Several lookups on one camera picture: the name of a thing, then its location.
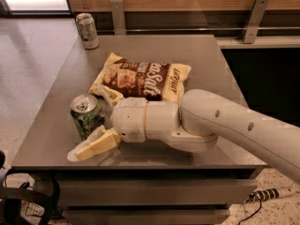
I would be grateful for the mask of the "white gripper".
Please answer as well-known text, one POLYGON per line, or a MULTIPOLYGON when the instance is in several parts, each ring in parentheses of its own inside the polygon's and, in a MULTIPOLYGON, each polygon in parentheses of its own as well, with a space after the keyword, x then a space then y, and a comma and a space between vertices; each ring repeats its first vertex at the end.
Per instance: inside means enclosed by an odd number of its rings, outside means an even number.
POLYGON ((71 162, 87 160, 108 152, 114 149, 121 140, 125 143, 145 141, 144 117, 147 100, 143 97, 124 99, 121 93, 103 84, 100 84, 97 90, 109 106, 114 107, 111 116, 114 128, 106 129, 104 126, 96 128, 86 140, 67 154, 67 159, 71 162))

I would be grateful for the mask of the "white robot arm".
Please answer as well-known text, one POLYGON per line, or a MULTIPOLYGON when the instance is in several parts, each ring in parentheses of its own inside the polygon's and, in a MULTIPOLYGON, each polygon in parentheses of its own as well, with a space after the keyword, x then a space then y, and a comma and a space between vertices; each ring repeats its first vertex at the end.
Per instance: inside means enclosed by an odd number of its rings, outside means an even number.
POLYGON ((300 182, 300 127, 252 111, 209 91, 187 91, 179 102, 128 97, 112 108, 112 127, 100 126, 68 152, 72 162, 108 152, 120 142, 156 140, 186 152, 213 148, 219 137, 229 140, 300 182))

